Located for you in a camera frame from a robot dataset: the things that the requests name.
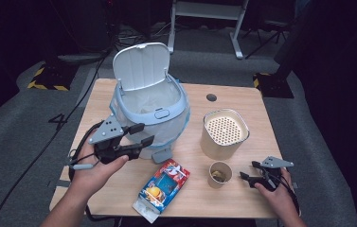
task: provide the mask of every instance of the gray carpet floor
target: gray carpet floor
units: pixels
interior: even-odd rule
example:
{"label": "gray carpet floor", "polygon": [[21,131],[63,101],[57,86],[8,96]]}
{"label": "gray carpet floor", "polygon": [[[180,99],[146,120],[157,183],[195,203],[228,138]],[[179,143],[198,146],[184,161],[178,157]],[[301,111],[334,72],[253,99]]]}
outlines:
{"label": "gray carpet floor", "polygon": [[[257,72],[274,73],[273,61],[279,44],[270,43],[249,60],[237,60],[229,41],[232,28],[210,31],[205,28],[177,33],[170,56],[170,74],[185,83],[253,87]],[[261,32],[262,39],[270,33]],[[167,36],[154,40],[167,44]],[[251,33],[240,39],[244,54],[259,44]],[[103,63],[97,78],[113,78],[114,51]],[[95,76],[96,63],[82,65],[68,92],[28,89],[38,62],[22,73],[20,92],[0,108],[0,203],[29,164],[46,146],[57,124],[47,121],[68,115]],[[264,98],[283,158],[295,163],[291,169],[297,184],[295,193],[302,218],[309,226],[357,226],[357,217],[348,185],[333,161],[323,137],[315,126],[304,98],[302,84],[292,73],[288,82],[293,99]],[[0,226],[38,226],[48,214],[56,181],[70,150],[86,101],[83,101],[60,130],[54,141],[10,194],[0,212]],[[112,226],[111,220],[82,226]],[[275,220],[258,219],[258,227],[277,226]]]}

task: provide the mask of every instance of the hole pattern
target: hole pattern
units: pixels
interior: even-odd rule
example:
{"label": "hole pattern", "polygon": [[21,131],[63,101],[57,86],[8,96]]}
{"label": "hole pattern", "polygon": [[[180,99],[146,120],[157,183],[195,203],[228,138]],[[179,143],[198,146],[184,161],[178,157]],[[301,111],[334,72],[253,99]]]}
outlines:
{"label": "hole pattern", "polygon": [[232,145],[241,140],[241,128],[230,117],[223,116],[210,119],[206,126],[211,138],[219,145]]}

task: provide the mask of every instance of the open white lid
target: open white lid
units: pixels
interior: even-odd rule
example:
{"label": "open white lid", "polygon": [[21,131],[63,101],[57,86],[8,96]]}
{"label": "open white lid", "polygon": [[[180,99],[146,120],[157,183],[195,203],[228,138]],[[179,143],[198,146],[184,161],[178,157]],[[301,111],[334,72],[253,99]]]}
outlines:
{"label": "open white lid", "polygon": [[113,61],[114,74],[123,91],[146,88],[163,81],[169,66],[169,49],[161,43],[128,47],[119,51]]}

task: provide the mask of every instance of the tabletop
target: tabletop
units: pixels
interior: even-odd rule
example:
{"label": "tabletop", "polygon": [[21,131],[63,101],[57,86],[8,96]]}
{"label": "tabletop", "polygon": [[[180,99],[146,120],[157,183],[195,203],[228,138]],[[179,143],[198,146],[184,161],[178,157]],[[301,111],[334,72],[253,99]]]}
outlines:
{"label": "tabletop", "polygon": [[[161,217],[276,218],[258,190],[250,188],[249,184],[240,178],[240,171],[259,176],[259,171],[252,168],[252,161],[261,162],[267,156],[281,158],[260,92],[247,87],[188,83],[182,85],[187,92],[191,115],[186,129],[172,148],[172,159],[187,169],[190,176]],[[96,81],[72,148],[78,146],[88,129],[111,113],[109,104],[115,87],[115,79]],[[207,100],[208,94],[215,95],[217,100]],[[232,109],[240,114],[249,128],[250,136],[230,159],[225,160],[233,170],[232,179],[222,188],[214,189],[207,183],[207,172],[215,161],[203,153],[200,139],[205,114],[219,109]],[[129,143],[126,138],[121,141],[121,145],[125,143]],[[129,161],[90,199],[88,205],[92,214],[140,216],[132,205],[140,189],[160,166],[152,160],[140,158]],[[60,180],[69,181],[67,166],[63,168]],[[50,209],[57,204],[65,191],[65,187],[56,188]]]}

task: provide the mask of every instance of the cardboard box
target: cardboard box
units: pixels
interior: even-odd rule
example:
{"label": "cardboard box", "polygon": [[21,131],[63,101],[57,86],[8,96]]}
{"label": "cardboard box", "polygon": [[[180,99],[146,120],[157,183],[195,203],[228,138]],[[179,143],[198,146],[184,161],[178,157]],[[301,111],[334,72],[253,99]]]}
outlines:
{"label": "cardboard box", "polygon": [[189,171],[172,159],[168,159],[140,190],[134,209],[153,223],[189,177]]}

